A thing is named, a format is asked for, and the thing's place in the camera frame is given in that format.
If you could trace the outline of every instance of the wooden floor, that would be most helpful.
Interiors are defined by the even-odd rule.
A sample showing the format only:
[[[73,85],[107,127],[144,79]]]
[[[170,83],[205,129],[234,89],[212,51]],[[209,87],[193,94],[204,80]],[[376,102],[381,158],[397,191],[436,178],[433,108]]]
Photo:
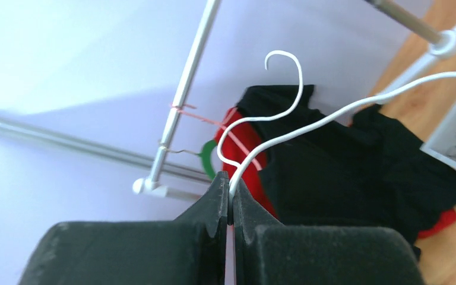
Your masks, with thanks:
[[[456,0],[435,0],[425,20],[438,30],[456,24]],[[426,42],[411,35],[378,81],[372,94],[381,91],[426,50]],[[441,62],[429,73],[456,71],[456,56]],[[421,85],[384,106],[382,113],[400,120],[426,140],[456,100],[456,79]],[[431,285],[456,285],[456,223],[438,235],[420,240],[420,267]]]

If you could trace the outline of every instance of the green hanger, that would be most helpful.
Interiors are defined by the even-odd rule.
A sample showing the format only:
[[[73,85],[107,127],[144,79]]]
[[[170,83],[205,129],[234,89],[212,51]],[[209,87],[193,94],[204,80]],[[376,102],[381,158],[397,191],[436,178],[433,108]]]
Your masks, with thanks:
[[[211,155],[213,150],[217,146],[217,141],[215,140],[210,140],[204,144],[202,147],[202,150],[198,154],[200,156],[200,159],[202,160],[202,166],[204,167],[205,174],[213,180],[214,177],[216,176],[216,171],[213,168],[212,165],[212,160],[211,160]]]

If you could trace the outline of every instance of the white wire hanger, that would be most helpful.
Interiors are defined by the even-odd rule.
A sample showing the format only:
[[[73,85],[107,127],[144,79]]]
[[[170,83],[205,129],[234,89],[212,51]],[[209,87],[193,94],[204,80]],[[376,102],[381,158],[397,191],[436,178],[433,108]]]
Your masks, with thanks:
[[[297,103],[299,102],[299,100],[300,100],[300,98],[302,96],[302,91],[303,91],[302,67],[301,67],[301,64],[299,63],[297,57],[295,57],[292,53],[289,53],[289,52],[285,52],[285,51],[282,51],[282,50],[274,50],[274,51],[270,52],[269,54],[267,54],[267,56],[265,58],[265,68],[266,69],[268,69],[268,59],[271,56],[273,56],[273,55],[284,55],[284,56],[287,56],[287,57],[289,57],[289,58],[294,60],[296,66],[298,68],[299,81],[300,81],[298,94],[297,94],[296,99],[294,100],[293,104],[291,105],[291,107],[289,107],[289,109],[287,109],[286,111],[284,111],[282,113],[279,113],[277,115],[270,116],[270,117],[248,117],[248,118],[242,118],[240,120],[237,120],[237,121],[233,122],[230,126],[228,126],[224,130],[223,135],[221,136],[221,138],[219,140],[219,143],[218,143],[217,155],[219,156],[219,159],[221,161],[223,161],[223,162],[225,162],[227,164],[230,164],[232,166],[237,167],[237,170],[235,170],[235,173],[233,174],[233,176],[232,176],[232,178],[230,180],[230,195],[229,195],[229,200],[228,200],[229,209],[233,209],[233,197],[236,194],[237,186],[238,186],[238,184],[240,182],[240,179],[242,177],[243,172],[247,169],[247,167],[249,166],[251,161],[260,152],[262,152],[262,151],[264,151],[264,150],[266,150],[266,149],[268,149],[268,148],[270,148],[270,147],[272,147],[272,146],[274,146],[276,144],[283,143],[285,141],[288,141],[288,140],[291,140],[293,138],[296,138],[296,137],[298,137],[298,136],[300,136],[300,135],[302,135],[302,134],[304,134],[306,132],[310,132],[310,131],[313,131],[314,129],[320,128],[320,127],[326,125],[327,123],[333,121],[337,117],[343,115],[344,113],[346,113],[346,112],[348,112],[350,110],[353,110],[353,109],[357,109],[360,106],[363,106],[363,105],[366,105],[366,104],[370,104],[370,103],[384,101],[384,100],[387,100],[387,99],[391,99],[393,97],[396,97],[396,96],[404,93],[405,91],[407,91],[407,90],[409,90],[411,88],[419,86],[419,85],[421,85],[421,84],[423,84],[425,82],[428,82],[428,81],[433,81],[433,80],[437,80],[437,79],[441,79],[441,78],[456,78],[456,71],[441,72],[441,73],[428,75],[428,76],[419,78],[417,80],[414,80],[414,81],[412,81],[412,82],[410,82],[408,84],[405,84],[405,85],[401,86],[400,88],[397,88],[397,89],[395,89],[393,91],[390,91],[388,93],[377,94],[376,96],[367,97],[367,98],[355,101],[353,103],[348,104],[345,107],[342,107],[340,110],[335,111],[334,113],[330,114],[329,116],[326,116],[326,117],[322,118],[321,120],[319,120],[317,122],[314,122],[314,123],[312,123],[310,125],[307,125],[307,126],[303,126],[303,127],[299,128],[299,129],[296,129],[296,130],[294,130],[292,132],[289,132],[288,134],[281,135],[280,137],[273,138],[273,139],[271,139],[269,141],[266,141],[266,142],[260,144],[259,146],[255,147],[247,155],[247,157],[244,159],[244,161],[241,164],[239,164],[236,161],[229,160],[229,159],[225,158],[223,156],[223,153],[221,152],[221,147],[222,147],[222,145],[224,143],[224,139],[227,136],[227,132],[229,132],[236,125],[241,124],[243,122],[273,121],[273,120],[282,118],[282,117],[288,115],[289,113],[291,113],[296,108]]]

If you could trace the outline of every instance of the red cloth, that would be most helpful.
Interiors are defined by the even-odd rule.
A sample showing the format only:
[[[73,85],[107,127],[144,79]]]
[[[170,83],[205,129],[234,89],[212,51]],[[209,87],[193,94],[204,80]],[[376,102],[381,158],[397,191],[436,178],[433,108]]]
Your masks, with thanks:
[[[229,109],[227,112],[227,115],[232,112],[232,109]],[[238,119],[242,119],[242,115],[239,112],[234,112],[232,117],[226,120],[225,126],[229,126],[232,124],[234,121]],[[216,133],[216,136],[214,139],[219,143],[219,139],[221,138],[221,135],[223,134],[224,130],[219,129]],[[249,122],[242,123],[232,129],[232,133],[241,141],[241,143],[249,150],[252,151],[255,147],[260,145],[262,143],[259,135],[256,133],[256,131],[251,127]],[[236,161],[238,163],[242,163],[242,161],[245,159],[246,155],[244,152],[235,144],[235,142],[227,136],[226,139],[224,140],[224,143],[221,147],[221,150],[223,151],[223,155],[227,159],[231,159],[233,161]],[[260,163],[261,167],[264,168],[267,165],[267,157],[265,153],[259,153],[256,156],[256,159]],[[223,163],[223,170],[228,172],[228,175],[230,178],[232,178],[233,173],[235,173],[235,170],[237,168],[234,166],[231,166],[229,164]],[[247,169],[244,171],[242,175],[242,179],[247,185],[247,188],[249,189],[249,192],[251,193],[252,197],[254,200],[256,200],[258,203],[260,203],[263,208],[265,208],[270,214],[272,214],[275,218],[277,218],[275,209],[273,208],[272,204],[270,203],[270,200],[268,197],[265,195],[265,192],[263,190],[263,186],[261,185],[261,181],[258,177],[258,171],[256,170],[256,167],[254,164],[250,164]],[[438,220],[438,222],[435,224],[435,226],[430,229],[430,230],[423,230],[419,233],[419,238],[424,239],[428,238],[429,236],[432,236],[444,228],[450,226],[451,224],[456,222],[456,212],[454,209],[445,211],[441,213],[441,216]]]
[[[456,211],[454,209],[444,211],[439,216],[438,222],[430,230],[423,230],[419,233],[419,239],[428,238],[436,233],[439,233],[444,228],[456,222]]]

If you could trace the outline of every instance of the black t-shirt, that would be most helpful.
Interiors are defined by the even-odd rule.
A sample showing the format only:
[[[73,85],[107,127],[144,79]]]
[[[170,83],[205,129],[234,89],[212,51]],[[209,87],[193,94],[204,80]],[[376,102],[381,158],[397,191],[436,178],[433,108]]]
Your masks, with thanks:
[[[306,85],[298,107],[271,122],[252,122],[263,141],[325,117],[308,108]],[[237,104],[244,116],[271,116],[292,104],[297,86],[254,86]],[[284,224],[386,226],[414,243],[441,212],[456,205],[456,171],[420,151],[422,141],[378,111],[361,110],[346,127],[330,122],[266,151],[262,185]]]

